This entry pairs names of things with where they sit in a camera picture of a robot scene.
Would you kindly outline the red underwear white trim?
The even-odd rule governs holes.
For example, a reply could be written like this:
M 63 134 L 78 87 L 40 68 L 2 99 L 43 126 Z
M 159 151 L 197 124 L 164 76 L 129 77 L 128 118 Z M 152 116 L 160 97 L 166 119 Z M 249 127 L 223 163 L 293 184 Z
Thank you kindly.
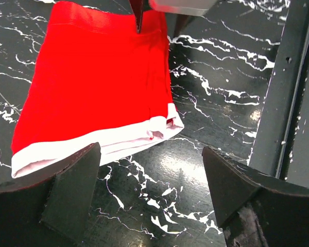
M 12 139 L 12 177 L 92 143 L 105 165 L 180 133 L 168 57 L 163 12 L 145 11 L 137 32 L 132 14 L 55 3 Z

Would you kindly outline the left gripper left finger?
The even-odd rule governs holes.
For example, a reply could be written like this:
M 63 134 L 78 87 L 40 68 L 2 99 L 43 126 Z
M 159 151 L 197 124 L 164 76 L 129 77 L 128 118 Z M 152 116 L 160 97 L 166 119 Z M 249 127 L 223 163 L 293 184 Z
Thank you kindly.
M 0 184 L 0 246 L 82 242 L 101 159 L 94 143 L 24 177 Z

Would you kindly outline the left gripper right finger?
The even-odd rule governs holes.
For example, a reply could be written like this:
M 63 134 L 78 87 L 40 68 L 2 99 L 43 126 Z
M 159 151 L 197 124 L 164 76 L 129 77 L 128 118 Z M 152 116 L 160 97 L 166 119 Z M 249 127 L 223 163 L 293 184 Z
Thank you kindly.
M 225 159 L 210 147 L 203 164 L 227 246 L 309 246 L 309 189 Z

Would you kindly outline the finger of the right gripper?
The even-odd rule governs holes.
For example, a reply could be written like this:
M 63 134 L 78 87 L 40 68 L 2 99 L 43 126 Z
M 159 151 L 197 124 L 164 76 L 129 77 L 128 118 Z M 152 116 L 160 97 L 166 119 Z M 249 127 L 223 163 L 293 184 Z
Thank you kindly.
M 180 33 L 195 19 L 192 15 L 178 14 L 176 18 L 173 37 L 178 37 Z
M 129 0 L 130 7 L 135 17 L 137 33 L 141 33 L 145 3 L 145 0 Z

